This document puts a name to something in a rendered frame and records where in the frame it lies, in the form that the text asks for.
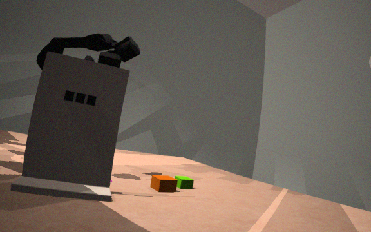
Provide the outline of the brown block with orange top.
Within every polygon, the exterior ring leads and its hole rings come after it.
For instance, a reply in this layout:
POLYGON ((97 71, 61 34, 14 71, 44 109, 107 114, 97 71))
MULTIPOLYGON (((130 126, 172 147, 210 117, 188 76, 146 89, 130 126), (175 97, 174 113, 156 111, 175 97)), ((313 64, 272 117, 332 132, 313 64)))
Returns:
POLYGON ((176 192, 177 179, 169 175, 152 175, 150 187, 158 192, 176 192))

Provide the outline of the dark grey panel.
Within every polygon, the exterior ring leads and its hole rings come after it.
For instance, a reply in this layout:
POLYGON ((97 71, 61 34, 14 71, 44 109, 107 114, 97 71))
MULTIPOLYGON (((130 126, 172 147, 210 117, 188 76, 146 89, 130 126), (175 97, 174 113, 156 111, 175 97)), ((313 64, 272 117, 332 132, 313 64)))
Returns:
POLYGON ((11 191, 111 202, 129 70, 47 51, 11 191))

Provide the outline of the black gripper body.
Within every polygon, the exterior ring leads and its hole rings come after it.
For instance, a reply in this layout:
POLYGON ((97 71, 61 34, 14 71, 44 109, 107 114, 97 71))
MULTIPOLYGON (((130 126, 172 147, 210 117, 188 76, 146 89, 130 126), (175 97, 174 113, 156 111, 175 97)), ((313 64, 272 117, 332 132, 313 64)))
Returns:
POLYGON ((121 60, 122 60, 121 56, 117 54, 109 53, 109 52, 101 52, 99 55, 98 63, 107 64, 109 66, 120 68, 121 60))

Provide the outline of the green block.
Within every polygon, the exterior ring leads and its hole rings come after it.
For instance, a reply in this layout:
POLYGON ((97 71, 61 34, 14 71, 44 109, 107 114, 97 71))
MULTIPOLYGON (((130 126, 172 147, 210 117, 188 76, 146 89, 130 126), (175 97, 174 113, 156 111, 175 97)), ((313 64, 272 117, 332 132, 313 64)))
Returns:
POLYGON ((177 188, 179 189, 193 189, 194 180, 189 177, 175 176, 177 179, 177 188))

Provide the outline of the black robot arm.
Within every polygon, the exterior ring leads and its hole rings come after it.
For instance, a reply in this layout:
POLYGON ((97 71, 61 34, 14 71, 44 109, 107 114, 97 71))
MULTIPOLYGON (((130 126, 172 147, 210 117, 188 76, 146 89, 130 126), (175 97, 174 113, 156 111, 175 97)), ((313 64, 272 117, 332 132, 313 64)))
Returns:
POLYGON ((37 64, 43 69, 47 51, 63 54, 64 48, 87 48, 89 50, 101 51, 110 50, 121 56, 121 61, 128 61, 140 55, 139 46, 132 40, 132 37, 116 42, 109 34, 91 34, 86 37, 55 37, 46 45, 37 56, 37 64))

